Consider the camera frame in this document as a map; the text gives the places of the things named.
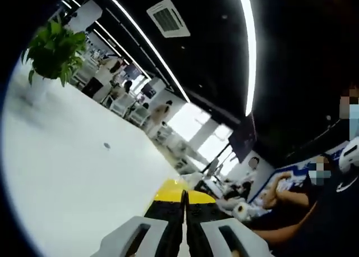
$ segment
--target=potted plant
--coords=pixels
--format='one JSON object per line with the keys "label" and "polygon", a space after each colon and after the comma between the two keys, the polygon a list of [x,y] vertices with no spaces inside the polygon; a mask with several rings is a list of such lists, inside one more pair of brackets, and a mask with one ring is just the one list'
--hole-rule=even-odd
{"label": "potted plant", "polygon": [[[35,104],[41,102],[53,80],[60,79],[62,86],[82,66],[76,52],[86,49],[85,33],[73,33],[60,22],[49,21],[41,27],[28,46],[26,61],[32,59],[29,87],[25,98]],[[21,53],[24,62],[26,50]]]}

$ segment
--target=ceiling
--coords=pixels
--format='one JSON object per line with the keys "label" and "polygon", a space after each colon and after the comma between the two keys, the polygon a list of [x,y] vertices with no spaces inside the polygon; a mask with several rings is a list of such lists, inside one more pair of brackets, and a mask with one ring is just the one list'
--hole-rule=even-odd
{"label": "ceiling", "polygon": [[[183,98],[119,8],[110,0],[95,1],[104,10],[98,21],[106,30],[143,69]],[[151,40],[190,100],[235,128],[245,117],[248,87],[241,0],[171,0],[191,33],[181,38],[164,38],[146,13],[162,0],[117,1]],[[345,139],[336,126],[336,132],[327,134],[336,138],[299,150],[338,120],[340,93],[355,78],[359,44],[354,5],[354,0],[251,0],[257,45],[255,149],[275,166],[313,156]],[[293,151],[295,157],[288,157]]]}

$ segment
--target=gray plastic part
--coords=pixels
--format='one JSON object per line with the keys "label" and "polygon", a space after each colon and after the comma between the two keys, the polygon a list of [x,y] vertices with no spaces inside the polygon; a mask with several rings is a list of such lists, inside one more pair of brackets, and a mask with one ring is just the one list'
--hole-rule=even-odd
{"label": "gray plastic part", "polygon": [[167,221],[158,219],[133,217],[106,235],[101,241],[99,251],[91,257],[125,257],[142,228],[148,231],[137,250],[136,257],[154,257],[167,224]]}
{"label": "gray plastic part", "polygon": [[230,228],[239,241],[239,251],[243,257],[269,257],[268,244],[257,234],[240,223],[238,220],[224,219],[221,221],[201,223],[202,229],[208,239],[214,257],[231,257],[231,250],[223,235],[221,227]]}

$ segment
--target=television screen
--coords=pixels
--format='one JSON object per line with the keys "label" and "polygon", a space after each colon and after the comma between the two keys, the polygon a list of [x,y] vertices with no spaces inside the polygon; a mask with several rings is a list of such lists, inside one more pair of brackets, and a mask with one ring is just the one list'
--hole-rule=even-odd
{"label": "television screen", "polygon": [[256,143],[256,131],[252,114],[241,121],[228,140],[238,161],[242,163],[249,152],[252,151],[254,143]]}
{"label": "television screen", "polygon": [[156,91],[148,83],[142,88],[141,92],[149,99],[151,99],[156,94]]}
{"label": "television screen", "polygon": [[134,80],[141,74],[141,71],[133,63],[125,68],[125,72],[129,80]]}

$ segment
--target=ceiling air conditioner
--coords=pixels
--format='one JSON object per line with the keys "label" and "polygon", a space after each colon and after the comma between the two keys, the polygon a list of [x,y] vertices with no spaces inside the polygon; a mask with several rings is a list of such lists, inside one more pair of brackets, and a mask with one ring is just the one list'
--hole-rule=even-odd
{"label": "ceiling air conditioner", "polygon": [[191,35],[171,0],[163,0],[155,4],[147,9],[147,14],[165,38]]}

